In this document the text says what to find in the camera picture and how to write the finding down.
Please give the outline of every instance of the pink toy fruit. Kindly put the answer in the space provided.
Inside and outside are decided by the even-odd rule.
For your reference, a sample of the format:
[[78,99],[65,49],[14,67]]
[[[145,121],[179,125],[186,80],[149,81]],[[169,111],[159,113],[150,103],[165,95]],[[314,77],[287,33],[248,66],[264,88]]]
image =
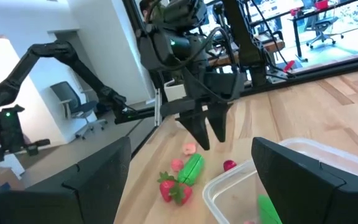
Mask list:
[[183,161],[181,159],[172,159],[172,161],[171,161],[171,168],[175,172],[181,171],[184,166],[185,166],[185,164],[183,163]]
[[233,167],[235,167],[236,165],[237,165],[236,162],[234,162],[232,160],[227,160],[227,161],[224,161],[224,163],[223,163],[223,169],[226,172],[229,169],[232,169]]
[[187,143],[185,144],[185,147],[183,148],[183,153],[186,156],[190,156],[193,155],[194,153],[196,153],[197,151],[197,147],[195,143]]

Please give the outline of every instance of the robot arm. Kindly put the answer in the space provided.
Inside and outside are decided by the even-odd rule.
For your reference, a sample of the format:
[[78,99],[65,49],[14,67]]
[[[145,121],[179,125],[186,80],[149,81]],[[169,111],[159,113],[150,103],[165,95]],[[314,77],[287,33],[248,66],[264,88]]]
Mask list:
[[114,113],[122,114],[126,109],[126,98],[105,86],[78,58],[69,42],[55,41],[49,44],[33,44],[9,76],[0,83],[0,107],[15,101],[24,79],[39,58],[53,57],[73,69],[99,96],[103,103],[110,104]]

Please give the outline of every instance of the floor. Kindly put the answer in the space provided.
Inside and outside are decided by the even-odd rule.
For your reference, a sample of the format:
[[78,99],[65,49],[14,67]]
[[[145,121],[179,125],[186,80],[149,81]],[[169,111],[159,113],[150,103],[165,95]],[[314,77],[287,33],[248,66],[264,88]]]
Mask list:
[[[343,57],[358,54],[358,29],[344,34],[344,38],[334,36],[336,44],[333,45],[330,40],[322,43],[317,41],[313,44],[314,48],[310,49],[306,46],[306,41],[313,38],[312,32],[300,35],[301,51],[303,58],[307,58],[308,62],[301,62],[302,67],[308,67],[319,63],[325,63],[330,60],[338,60]],[[296,60],[296,47],[286,47],[282,50],[285,60]],[[280,57],[276,58],[277,63],[282,63]]]
[[[184,206],[165,203],[158,189],[158,173],[170,170],[174,158],[182,158],[191,135],[166,119],[132,160],[116,223],[216,223],[203,200],[204,186],[222,174],[222,164],[250,159],[252,138],[274,142],[308,138],[358,156],[358,72],[237,100],[227,115],[226,142],[218,142],[208,127],[211,150],[198,152],[205,159],[204,171]],[[239,189],[220,198],[223,214],[231,223],[243,223],[249,202]]]
[[114,124],[112,113],[106,114],[103,118],[109,122],[104,131],[95,128],[94,133],[90,132],[86,135],[86,140],[76,139],[63,146],[43,149],[34,157],[29,157],[27,154],[17,155],[26,170],[22,175],[25,186],[36,184],[66,169],[123,136],[130,137],[133,151],[154,128],[154,117],[123,124]]

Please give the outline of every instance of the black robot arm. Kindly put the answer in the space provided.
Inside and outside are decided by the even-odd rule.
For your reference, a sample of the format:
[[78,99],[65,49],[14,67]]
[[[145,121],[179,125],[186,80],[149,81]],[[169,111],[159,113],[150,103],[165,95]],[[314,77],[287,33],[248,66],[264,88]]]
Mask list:
[[0,107],[15,101],[24,79],[42,57],[53,57],[73,69],[97,93],[100,102],[111,107],[116,116],[116,123],[154,115],[153,110],[146,113],[129,110],[125,104],[126,98],[104,85],[78,58],[69,42],[59,40],[49,44],[33,44],[29,47],[9,76],[0,83]]

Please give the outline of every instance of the strawberry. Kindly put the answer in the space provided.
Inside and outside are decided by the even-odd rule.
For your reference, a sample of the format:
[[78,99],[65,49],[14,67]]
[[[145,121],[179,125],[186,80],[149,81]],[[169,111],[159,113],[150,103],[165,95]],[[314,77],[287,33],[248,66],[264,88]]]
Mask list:
[[160,183],[160,193],[162,198],[164,201],[170,202],[172,200],[170,189],[172,189],[176,183],[174,176],[169,175],[167,172],[160,172],[160,178],[157,182]]
[[175,183],[175,185],[169,190],[169,193],[176,204],[183,205],[190,198],[193,190],[186,184]]

